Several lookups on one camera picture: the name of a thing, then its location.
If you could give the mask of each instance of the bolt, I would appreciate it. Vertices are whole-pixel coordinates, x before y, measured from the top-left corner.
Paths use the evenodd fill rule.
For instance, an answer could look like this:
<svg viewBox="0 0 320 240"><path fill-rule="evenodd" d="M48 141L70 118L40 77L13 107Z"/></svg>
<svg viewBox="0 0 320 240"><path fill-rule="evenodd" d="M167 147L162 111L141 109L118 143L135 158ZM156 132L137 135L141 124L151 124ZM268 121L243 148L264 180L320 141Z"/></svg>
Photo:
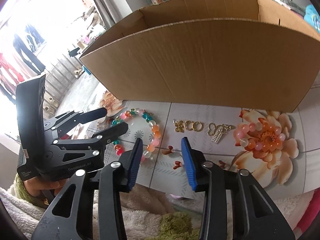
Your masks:
<svg viewBox="0 0 320 240"><path fill-rule="evenodd" d="M213 166L213 162L205 161L202 165L206 168L211 168Z"/></svg>
<svg viewBox="0 0 320 240"><path fill-rule="evenodd" d="M113 163L110 164L110 166L111 166L112 168L118 168L118 167L121 166L121 163L120 163L120 162L113 162Z"/></svg>
<svg viewBox="0 0 320 240"><path fill-rule="evenodd" d="M249 171L246 169L241 169L239 172L240 172L240 175L242 176L248 176L250 174Z"/></svg>
<svg viewBox="0 0 320 240"><path fill-rule="evenodd" d="M81 177L85 174L85 170L77 170L76 171L76 176Z"/></svg>

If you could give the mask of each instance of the teal bead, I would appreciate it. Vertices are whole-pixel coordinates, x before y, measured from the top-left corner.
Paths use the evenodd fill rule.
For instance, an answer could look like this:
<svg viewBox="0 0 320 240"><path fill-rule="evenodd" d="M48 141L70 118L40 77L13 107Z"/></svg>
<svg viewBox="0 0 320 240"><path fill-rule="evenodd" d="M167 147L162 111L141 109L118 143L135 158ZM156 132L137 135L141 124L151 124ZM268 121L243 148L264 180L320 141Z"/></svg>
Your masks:
<svg viewBox="0 0 320 240"><path fill-rule="evenodd" d="M147 113L147 112L144 112L144 113L142 114L142 118L146 119L147 117L148 117L148 113Z"/></svg>
<svg viewBox="0 0 320 240"><path fill-rule="evenodd" d="M152 118L152 116L147 116L147 118L146 118L146 120L147 120L147 122L150 122L151 120L153 120L153 118Z"/></svg>

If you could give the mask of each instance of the small cardboard box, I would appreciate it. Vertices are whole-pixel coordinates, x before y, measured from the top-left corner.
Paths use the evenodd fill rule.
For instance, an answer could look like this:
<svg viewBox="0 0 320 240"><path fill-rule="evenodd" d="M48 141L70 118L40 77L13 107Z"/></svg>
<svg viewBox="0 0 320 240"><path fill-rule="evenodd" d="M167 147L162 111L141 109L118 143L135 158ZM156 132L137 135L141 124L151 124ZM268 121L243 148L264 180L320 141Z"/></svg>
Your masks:
<svg viewBox="0 0 320 240"><path fill-rule="evenodd" d="M119 99L292 112L319 52L316 30L272 0L169 0L128 15L80 59Z"/></svg>

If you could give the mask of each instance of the beaded bracelet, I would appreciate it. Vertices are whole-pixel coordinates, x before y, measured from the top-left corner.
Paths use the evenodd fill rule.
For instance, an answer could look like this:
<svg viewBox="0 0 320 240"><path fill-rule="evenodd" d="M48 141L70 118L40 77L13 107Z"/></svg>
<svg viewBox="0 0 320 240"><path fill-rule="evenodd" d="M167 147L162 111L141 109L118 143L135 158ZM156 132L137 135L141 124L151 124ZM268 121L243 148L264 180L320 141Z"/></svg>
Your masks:
<svg viewBox="0 0 320 240"><path fill-rule="evenodd" d="M147 123L149 123L149 126L151 127L153 135L151 143L148 144L147 149L142 154L141 161L143 162L145 158L149 158L151 156L151 153L156 149L156 146L160 144L159 138L161 137L161 134L159 132L159 126L153 120L150 113L146 112L144 109L132 108L130 111L125 111L124 113L121 113L119 116L117 116L116 119L112 121L111 126L124 122L125 120L134 117L135 115L139 115L140 117L146 119ZM123 146L120 145L119 140L113 141L113 144L116 150L116 154L120 156L124 152Z"/></svg>

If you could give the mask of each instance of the orange flower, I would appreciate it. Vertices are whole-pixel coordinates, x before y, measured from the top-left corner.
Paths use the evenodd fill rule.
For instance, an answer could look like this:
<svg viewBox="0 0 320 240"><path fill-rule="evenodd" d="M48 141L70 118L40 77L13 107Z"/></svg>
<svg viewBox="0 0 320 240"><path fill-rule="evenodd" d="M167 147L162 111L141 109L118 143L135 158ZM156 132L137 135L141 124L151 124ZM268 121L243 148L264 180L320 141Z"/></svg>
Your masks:
<svg viewBox="0 0 320 240"><path fill-rule="evenodd" d="M103 98L100 101L100 106L108 110L107 116L114 116L120 112L124 106L122 105L122 100L118 100L113 94L108 90L103 94Z"/></svg>
<svg viewBox="0 0 320 240"><path fill-rule="evenodd" d="M267 116L262 115L256 110L242 110L240 117L244 123L240 123L238 128L245 123L263 124L260 131L249 131L246 138L260 142L265 145L266 151L249 149L244 147L243 152L235 156L230 169L248 169L252 172L255 179L261 186L268 186L277 176L278 184L284 184L292 174L293 165L290 158L296 158L299 154L298 144L294 138L289 138L292 123L287 114L280 112L267 112ZM280 140L279 132L276 133L275 128L281 128L281 135L284 139ZM240 141L236 139L236 146L240 146Z"/></svg>

